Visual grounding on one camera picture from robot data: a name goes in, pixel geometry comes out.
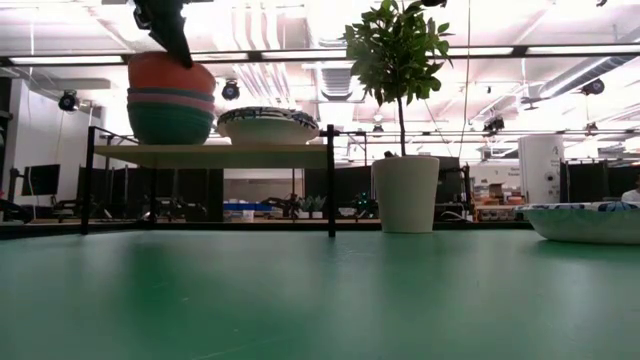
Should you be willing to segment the blue storage bin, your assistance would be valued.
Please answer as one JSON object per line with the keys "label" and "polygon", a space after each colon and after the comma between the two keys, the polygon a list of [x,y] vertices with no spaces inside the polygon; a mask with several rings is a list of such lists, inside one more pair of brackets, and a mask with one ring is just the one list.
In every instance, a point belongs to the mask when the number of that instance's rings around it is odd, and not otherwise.
{"label": "blue storage bin", "polygon": [[224,211],[260,211],[260,212],[270,212],[272,210],[272,206],[265,205],[262,203],[228,203],[225,202],[223,204]]}

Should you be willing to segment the black partition panel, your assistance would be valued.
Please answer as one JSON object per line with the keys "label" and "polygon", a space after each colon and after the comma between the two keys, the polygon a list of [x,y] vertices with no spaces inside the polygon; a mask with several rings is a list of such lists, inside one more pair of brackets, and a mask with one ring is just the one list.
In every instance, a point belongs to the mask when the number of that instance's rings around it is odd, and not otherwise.
{"label": "black partition panel", "polygon": [[562,163],[560,202],[600,202],[620,200],[634,189],[640,166],[614,166],[610,162]]}
{"label": "black partition panel", "polygon": [[89,219],[99,222],[220,222],[224,174],[210,169],[94,168]]}

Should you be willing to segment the pink plastic bowl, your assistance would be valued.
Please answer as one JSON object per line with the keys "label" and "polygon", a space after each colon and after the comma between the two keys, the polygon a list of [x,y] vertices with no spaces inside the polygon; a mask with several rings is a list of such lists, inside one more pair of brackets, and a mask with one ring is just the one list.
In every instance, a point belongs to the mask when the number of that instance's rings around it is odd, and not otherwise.
{"label": "pink plastic bowl", "polygon": [[200,100],[192,97],[169,94],[134,93],[127,96],[127,101],[133,103],[170,104],[198,109],[213,114],[215,105],[212,101]]}

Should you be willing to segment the black aluminium rig frame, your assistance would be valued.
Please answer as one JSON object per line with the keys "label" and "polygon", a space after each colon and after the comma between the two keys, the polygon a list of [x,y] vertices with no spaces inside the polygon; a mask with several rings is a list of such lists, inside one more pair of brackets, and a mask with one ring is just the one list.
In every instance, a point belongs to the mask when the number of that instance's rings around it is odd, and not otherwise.
{"label": "black aluminium rig frame", "polygon": [[[462,223],[441,222],[435,223],[436,231],[476,231],[476,230],[532,230],[528,222],[484,222]],[[90,223],[88,234],[105,232],[126,231],[329,231],[327,222],[254,222],[254,223],[180,223],[167,222],[149,224],[146,222],[134,223]],[[17,240],[23,238],[80,235],[82,226],[79,223],[61,224],[10,224],[0,225],[0,241]]]}

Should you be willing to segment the green plant in white pot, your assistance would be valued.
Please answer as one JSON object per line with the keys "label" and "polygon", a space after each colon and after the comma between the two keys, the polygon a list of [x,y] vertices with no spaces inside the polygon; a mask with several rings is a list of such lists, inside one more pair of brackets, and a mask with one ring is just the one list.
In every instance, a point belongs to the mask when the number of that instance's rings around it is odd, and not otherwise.
{"label": "green plant in white pot", "polygon": [[400,153],[372,166],[375,198],[385,233],[423,234],[433,231],[439,160],[410,155],[406,150],[404,108],[427,100],[442,87],[437,73],[450,61],[448,23],[437,23],[424,12],[444,7],[447,0],[382,0],[345,26],[350,74],[378,105],[398,109]]}

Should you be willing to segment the wooden shelf with black frame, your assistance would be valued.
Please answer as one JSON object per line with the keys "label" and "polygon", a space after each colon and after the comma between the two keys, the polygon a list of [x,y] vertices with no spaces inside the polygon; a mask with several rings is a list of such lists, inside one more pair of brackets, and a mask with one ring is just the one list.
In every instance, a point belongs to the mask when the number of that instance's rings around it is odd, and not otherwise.
{"label": "wooden shelf with black frame", "polygon": [[337,221],[334,140],[342,133],[332,125],[321,133],[327,142],[319,145],[98,145],[95,141],[101,127],[88,128],[84,177],[81,183],[82,212],[80,233],[90,233],[90,203],[93,180],[94,157],[96,155],[140,165],[151,171],[150,210],[157,207],[157,171],[159,169],[323,169],[327,184],[327,218],[323,221],[270,221],[262,223],[182,223],[159,224],[152,213],[147,220],[138,221],[131,227],[136,230],[213,230],[213,231],[325,231],[333,238],[341,231],[373,231],[380,224],[369,221]]}

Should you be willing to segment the dark background monitor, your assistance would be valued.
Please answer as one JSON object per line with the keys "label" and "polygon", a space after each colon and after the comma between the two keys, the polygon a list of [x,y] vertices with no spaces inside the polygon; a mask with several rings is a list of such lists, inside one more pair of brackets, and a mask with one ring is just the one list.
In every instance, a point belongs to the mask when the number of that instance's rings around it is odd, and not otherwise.
{"label": "dark background monitor", "polygon": [[60,165],[26,167],[23,172],[22,196],[56,195],[60,178]]}

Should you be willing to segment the white cylindrical column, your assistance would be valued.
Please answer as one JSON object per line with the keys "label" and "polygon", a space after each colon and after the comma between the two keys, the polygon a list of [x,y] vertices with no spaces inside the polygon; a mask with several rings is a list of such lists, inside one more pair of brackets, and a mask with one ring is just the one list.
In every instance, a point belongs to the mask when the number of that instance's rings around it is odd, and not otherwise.
{"label": "white cylindrical column", "polygon": [[521,193],[527,204],[559,203],[564,143],[561,135],[530,135],[518,140]]}

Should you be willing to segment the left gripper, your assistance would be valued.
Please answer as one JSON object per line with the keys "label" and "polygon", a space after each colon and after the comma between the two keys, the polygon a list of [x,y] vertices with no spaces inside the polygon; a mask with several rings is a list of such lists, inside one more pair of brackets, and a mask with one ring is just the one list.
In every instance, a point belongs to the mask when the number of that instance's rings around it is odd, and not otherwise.
{"label": "left gripper", "polygon": [[184,34],[185,19],[181,15],[183,0],[133,0],[134,21],[180,65],[193,66],[191,51]]}

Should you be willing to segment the red plastic bowl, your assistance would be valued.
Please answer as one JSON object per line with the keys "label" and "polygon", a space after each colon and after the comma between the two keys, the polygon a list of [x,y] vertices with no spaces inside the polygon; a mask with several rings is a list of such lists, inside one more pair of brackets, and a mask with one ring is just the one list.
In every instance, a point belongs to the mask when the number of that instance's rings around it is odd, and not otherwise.
{"label": "red plastic bowl", "polygon": [[211,94],[215,77],[201,64],[190,68],[165,52],[145,52],[128,60],[129,85],[133,88],[174,88]]}

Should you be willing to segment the green table mat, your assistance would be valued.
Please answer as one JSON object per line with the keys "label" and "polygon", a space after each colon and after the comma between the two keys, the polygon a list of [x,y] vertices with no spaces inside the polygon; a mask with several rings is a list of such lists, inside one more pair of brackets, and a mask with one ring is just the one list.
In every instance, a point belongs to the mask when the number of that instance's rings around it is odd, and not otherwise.
{"label": "green table mat", "polygon": [[527,230],[4,241],[0,360],[640,360],[640,248]]}

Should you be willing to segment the blue patterned paper bowl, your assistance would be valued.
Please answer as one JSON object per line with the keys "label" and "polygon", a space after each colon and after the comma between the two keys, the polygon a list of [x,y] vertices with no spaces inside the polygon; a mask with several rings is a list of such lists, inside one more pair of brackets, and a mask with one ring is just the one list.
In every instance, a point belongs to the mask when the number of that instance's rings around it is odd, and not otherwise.
{"label": "blue patterned paper bowl", "polygon": [[529,204],[514,211],[547,240],[640,245],[640,202]]}
{"label": "blue patterned paper bowl", "polygon": [[217,130],[233,145],[305,145],[319,135],[308,124],[268,117],[218,123]]}
{"label": "blue patterned paper bowl", "polygon": [[276,107],[249,106],[226,111],[217,119],[217,126],[245,119],[274,118],[277,120],[291,120],[304,127],[318,129],[316,120],[304,111]]}

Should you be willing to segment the person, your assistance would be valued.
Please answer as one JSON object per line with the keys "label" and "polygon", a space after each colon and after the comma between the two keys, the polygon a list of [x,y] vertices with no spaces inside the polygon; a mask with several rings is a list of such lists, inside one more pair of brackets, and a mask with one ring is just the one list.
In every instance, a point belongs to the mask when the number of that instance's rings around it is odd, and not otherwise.
{"label": "person", "polygon": [[636,180],[636,187],[621,195],[621,201],[627,203],[640,203],[640,175]]}

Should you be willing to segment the green plastic bowl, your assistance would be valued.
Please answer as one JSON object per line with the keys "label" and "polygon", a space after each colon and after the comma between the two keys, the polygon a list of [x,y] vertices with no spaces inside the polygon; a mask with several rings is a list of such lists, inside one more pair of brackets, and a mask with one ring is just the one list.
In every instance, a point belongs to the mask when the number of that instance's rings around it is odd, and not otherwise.
{"label": "green plastic bowl", "polygon": [[199,109],[161,103],[127,105],[134,137],[145,145],[202,145],[214,116]]}

